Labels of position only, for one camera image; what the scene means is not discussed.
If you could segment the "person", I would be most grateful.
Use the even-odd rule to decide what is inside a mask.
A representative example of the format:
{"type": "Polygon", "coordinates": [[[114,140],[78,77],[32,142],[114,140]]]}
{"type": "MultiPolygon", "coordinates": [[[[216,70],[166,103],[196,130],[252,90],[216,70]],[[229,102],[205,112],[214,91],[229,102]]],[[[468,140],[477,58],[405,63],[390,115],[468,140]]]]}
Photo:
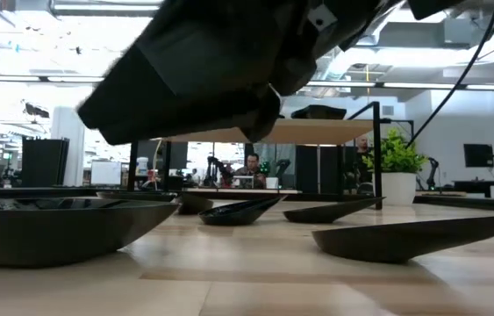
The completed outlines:
{"type": "Polygon", "coordinates": [[[235,176],[254,176],[254,189],[265,189],[265,176],[260,169],[260,157],[258,154],[250,154],[247,157],[247,165],[233,172],[235,176]]]}
{"type": "Polygon", "coordinates": [[[367,136],[361,136],[356,140],[356,183],[357,193],[370,195],[374,194],[372,173],[368,164],[364,161],[369,157],[369,142],[367,136]]]}

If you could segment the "black lab desk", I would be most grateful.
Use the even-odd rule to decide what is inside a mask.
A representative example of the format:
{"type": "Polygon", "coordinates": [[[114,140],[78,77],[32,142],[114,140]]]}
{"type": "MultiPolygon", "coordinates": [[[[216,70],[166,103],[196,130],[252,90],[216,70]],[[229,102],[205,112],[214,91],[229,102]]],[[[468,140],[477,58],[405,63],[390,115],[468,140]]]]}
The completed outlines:
{"type": "Polygon", "coordinates": [[[438,186],[436,182],[428,183],[429,190],[437,191],[460,191],[471,194],[483,194],[486,198],[491,197],[491,188],[494,187],[494,179],[473,179],[473,180],[456,180],[451,183],[438,186]]]}

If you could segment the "light wooden lab table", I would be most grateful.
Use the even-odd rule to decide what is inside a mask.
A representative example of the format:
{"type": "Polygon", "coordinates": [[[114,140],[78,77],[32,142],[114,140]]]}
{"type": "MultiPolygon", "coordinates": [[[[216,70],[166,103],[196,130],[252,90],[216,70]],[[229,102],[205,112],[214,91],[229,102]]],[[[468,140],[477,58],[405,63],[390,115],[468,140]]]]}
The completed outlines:
{"type": "Polygon", "coordinates": [[[185,192],[193,193],[239,193],[239,194],[302,194],[301,190],[280,189],[221,189],[221,188],[185,188],[185,192]]]}

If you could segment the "black display panel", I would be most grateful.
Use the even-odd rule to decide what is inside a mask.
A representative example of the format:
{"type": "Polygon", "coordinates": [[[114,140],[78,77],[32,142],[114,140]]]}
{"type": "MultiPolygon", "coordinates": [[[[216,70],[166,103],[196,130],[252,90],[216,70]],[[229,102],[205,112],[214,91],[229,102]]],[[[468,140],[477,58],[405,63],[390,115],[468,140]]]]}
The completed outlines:
{"type": "MultiPolygon", "coordinates": [[[[164,168],[164,152],[166,145],[162,142],[158,145],[158,140],[142,140],[138,145],[138,157],[146,157],[148,159],[148,169],[163,169],[164,168]]],[[[170,169],[185,169],[188,163],[188,143],[187,142],[172,142],[170,154],[170,169]]]]}

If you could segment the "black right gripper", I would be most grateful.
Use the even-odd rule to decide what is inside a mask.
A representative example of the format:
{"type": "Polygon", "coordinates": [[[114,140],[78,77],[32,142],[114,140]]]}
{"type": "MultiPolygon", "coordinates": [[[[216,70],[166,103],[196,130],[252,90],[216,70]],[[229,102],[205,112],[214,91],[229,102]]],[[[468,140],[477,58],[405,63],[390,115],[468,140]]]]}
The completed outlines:
{"type": "Polygon", "coordinates": [[[283,0],[287,24],[272,70],[272,86],[261,97],[251,126],[241,127],[249,142],[263,140],[280,116],[281,98],[300,90],[312,78],[317,60],[334,48],[346,52],[368,29],[374,29],[404,0],[283,0]]]}

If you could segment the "black partition panel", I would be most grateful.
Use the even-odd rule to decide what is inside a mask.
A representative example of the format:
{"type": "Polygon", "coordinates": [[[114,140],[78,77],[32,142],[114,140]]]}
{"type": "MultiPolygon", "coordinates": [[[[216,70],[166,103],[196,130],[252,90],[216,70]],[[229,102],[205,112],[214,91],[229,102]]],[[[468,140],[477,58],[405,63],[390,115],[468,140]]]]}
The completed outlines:
{"type": "Polygon", "coordinates": [[[349,194],[357,190],[356,147],[296,146],[294,184],[303,193],[336,194],[340,175],[349,194]]]}

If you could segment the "wooden shelf with black legs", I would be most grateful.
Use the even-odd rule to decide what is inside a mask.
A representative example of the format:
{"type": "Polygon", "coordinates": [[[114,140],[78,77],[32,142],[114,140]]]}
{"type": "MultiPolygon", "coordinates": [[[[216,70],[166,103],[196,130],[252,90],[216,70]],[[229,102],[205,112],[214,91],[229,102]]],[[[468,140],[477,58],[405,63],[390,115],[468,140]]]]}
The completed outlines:
{"type": "MultiPolygon", "coordinates": [[[[362,107],[352,117],[343,120],[280,118],[269,134],[259,142],[340,147],[351,139],[377,130],[381,125],[380,112],[381,105],[374,101],[362,107]]],[[[249,142],[238,127],[169,136],[165,141],[249,142]]]]}

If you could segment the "black square mini plate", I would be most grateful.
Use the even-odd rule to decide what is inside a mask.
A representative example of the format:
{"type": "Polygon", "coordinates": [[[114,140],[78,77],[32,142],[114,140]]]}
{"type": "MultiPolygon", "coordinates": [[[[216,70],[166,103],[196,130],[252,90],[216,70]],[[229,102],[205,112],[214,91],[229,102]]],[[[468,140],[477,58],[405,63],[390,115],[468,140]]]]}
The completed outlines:
{"type": "Polygon", "coordinates": [[[290,117],[292,119],[335,119],[342,120],[346,111],[295,111],[290,117]]]}
{"type": "Polygon", "coordinates": [[[309,104],[301,109],[295,111],[326,111],[326,112],[347,112],[347,109],[332,107],[323,104],[309,104]]]}

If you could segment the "white building column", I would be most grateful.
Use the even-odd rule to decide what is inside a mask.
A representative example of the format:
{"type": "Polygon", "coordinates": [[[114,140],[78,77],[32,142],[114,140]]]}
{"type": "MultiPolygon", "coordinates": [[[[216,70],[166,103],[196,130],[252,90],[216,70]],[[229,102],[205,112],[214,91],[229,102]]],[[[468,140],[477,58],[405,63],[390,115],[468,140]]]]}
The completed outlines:
{"type": "Polygon", "coordinates": [[[75,109],[70,107],[55,107],[51,118],[51,138],[68,140],[63,184],[80,187],[83,180],[85,126],[75,109]]]}

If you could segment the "white board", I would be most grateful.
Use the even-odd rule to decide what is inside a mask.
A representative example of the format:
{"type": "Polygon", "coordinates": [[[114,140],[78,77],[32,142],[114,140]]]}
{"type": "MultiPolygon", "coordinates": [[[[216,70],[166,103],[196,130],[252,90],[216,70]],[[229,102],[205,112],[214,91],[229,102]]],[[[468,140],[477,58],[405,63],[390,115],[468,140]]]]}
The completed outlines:
{"type": "Polygon", "coordinates": [[[91,185],[120,185],[121,183],[121,162],[93,161],[91,163],[91,185]]]}

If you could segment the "thin black metal stand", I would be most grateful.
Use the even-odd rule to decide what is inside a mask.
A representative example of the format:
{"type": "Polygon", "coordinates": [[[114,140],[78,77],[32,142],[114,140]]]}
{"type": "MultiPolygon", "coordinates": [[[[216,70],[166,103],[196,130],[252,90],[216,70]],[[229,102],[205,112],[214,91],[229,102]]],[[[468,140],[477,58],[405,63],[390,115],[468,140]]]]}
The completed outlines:
{"type": "Polygon", "coordinates": [[[414,134],[414,121],[411,119],[392,119],[392,118],[381,118],[380,123],[382,125],[395,125],[396,128],[401,131],[408,133],[410,135],[414,134]]]}

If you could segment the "green plant in white pot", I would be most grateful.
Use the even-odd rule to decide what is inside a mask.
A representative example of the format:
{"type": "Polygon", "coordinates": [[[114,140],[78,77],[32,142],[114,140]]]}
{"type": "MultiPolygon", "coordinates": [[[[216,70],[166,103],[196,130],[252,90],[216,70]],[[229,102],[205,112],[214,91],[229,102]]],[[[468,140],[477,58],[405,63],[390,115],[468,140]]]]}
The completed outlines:
{"type": "Polygon", "coordinates": [[[372,183],[376,184],[375,167],[381,167],[380,196],[385,205],[409,206],[416,195],[417,174],[428,162],[428,157],[417,152],[416,145],[408,145],[405,136],[391,128],[379,144],[381,161],[376,163],[375,149],[363,158],[367,170],[371,172],[372,183]]]}

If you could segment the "black monitor screen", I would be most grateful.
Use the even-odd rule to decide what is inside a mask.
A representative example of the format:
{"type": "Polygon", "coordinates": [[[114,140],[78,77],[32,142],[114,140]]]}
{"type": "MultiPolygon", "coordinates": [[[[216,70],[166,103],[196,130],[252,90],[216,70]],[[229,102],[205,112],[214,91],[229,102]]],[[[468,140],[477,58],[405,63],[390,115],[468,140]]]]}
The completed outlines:
{"type": "Polygon", "coordinates": [[[464,144],[464,159],[466,168],[492,168],[494,154],[489,144],[464,144]]]}

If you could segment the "black cabinet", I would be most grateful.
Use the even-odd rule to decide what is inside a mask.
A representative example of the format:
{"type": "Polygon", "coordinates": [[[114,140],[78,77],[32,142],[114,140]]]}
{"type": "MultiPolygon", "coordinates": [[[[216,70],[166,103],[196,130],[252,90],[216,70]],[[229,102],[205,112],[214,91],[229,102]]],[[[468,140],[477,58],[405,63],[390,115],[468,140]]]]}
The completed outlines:
{"type": "Polygon", "coordinates": [[[22,141],[21,182],[23,187],[62,186],[68,158],[69,139],[22,141]]]}

